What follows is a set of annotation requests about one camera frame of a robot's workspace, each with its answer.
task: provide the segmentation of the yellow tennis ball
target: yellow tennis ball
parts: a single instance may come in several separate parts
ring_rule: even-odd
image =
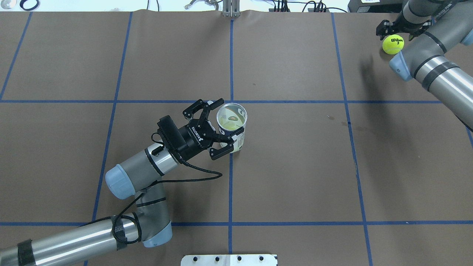
[[[399,35],[388,36],[383,41],[383,51],[387,54],[397,54],[404,48],[404,39]]]

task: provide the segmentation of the white metal base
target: white metal base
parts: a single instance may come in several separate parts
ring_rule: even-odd
[[[277,266],[278,255],[187,255],[181,266]]]

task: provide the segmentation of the blue joint cap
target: blue joint cap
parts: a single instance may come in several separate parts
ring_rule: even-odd
[[[167,224],[167,226],[157,233],[154,237],[143,241],[143,245],[147,248],[154,248],[156,246],[160,246],[164,243],[167,243],[173,237],[173,230],[171,227],[171,221]]]
[[[406,61],[404,60],[403,52],[400,51],[397,53],[391,61],[389,61],[389,66],[391,69],[398,74],[404,81],[409,81],[412,79],[411,72],[407,67]]]
[[[464,45],[471,45],[473,44],[473,29],[470,31],[470,33],[465,37],[465,39],[463,39],[461,42],[461,44],[464,44]]]
[[[128,174],[119,164],[105,174],[105,181],[110,191],[119,199],[135,195],[135,188]]]

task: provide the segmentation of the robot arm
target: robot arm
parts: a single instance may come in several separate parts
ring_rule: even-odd
[[[0,266],[73,265],[113,250],[121,250],[139,241],[143,241],[147,248],[168,242],[172,238],[172,230],[163,183],[203,181],[220,177],[221,173],[194,167],[187,160],[206,149],[213,160],[232,152],[235,136],[244,130],[241,127],[230,136],[216,133],[208,116],[211,110],[223,103],[223,99],[215,102],[196,101],[183,111],[189,123],[180,129],[177,129],[170,116],[161,118],[159,128],[153,135],[159,134],[162,140],[153,140],[155,143],[145,151],[106,173],[107,185],[116,197],[125,199],[135,195],[135,200],[122,213],[44,239],[29,239],[18,243],[16,247],[0,250]],[[193,115],[200,110],[200,117],[194,119]],[[225,142],[228,145],[217,150],[212,148],[214,142]],[[162,180],[163,175],[179,164],[218,175],[202,179]],[[124,215],[133,203],[136,203],[137,211]]]
[[[415,78],[472,129],[473,78],[445,58],[458,43],[473,43],[473,0],[457,2],[410,0],[394,23],[381,22],[377,35],[381,39],[398,32],[410,33],[410,39],[418,36],[390,61],[390,67],[405,81]],[[430,16],[437,18],[432,26],[426,22]]]

